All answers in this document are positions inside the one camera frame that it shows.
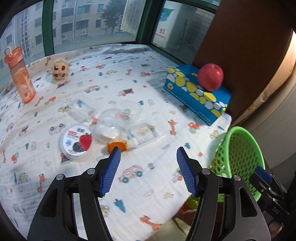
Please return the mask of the person's right hand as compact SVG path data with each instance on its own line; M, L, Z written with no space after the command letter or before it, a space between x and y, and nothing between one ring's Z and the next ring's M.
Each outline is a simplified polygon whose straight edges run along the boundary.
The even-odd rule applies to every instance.
M271 240L280 240L280 238L281 238L280 232L283 229L283 225L279 222L272 221L269 224L268 228L269 228Z

